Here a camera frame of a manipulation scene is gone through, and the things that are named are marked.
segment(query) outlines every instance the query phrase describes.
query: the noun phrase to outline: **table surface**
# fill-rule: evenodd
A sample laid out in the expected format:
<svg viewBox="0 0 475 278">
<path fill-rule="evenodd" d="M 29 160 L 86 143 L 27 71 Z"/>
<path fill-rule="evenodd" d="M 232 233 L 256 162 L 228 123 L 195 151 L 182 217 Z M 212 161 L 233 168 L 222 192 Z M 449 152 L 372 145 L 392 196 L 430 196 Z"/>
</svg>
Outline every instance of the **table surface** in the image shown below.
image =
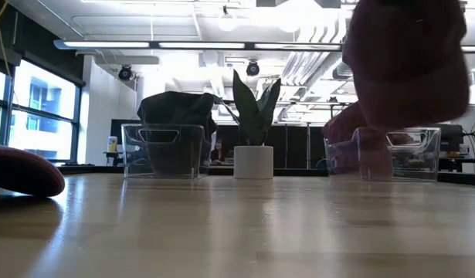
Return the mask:
<svg viewBox="0 0 475 278">
<path fill-rule="evenodd" d="M 475 277 L 475 188 L 350 178 L 0 190 L 0 277 Z"/>
</svg>

